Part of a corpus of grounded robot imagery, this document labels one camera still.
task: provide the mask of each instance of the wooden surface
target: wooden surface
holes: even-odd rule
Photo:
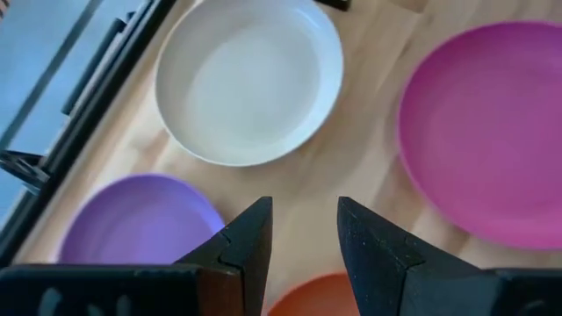
[[[87,197],[113,179],[157,171],[200,188],[226,221],[260,196],[274,197],[269,305],[296,284],[343,269],[335,227],[336,199],[341,195],[481,267],[562,266],[561,253],[504,248],[444,222],[414,191],[394,143],[400,92],[430,49],[475,25],[509,19],[562,20],[562,1],[354,0],[347,13],[324,8],[340,32],[345,54],[346,74],[333,114],[294,153],[242,169],[190,157],[158,118],[155,58],[170,27],[190,6],[178,2],[18,262],[51,262]]]

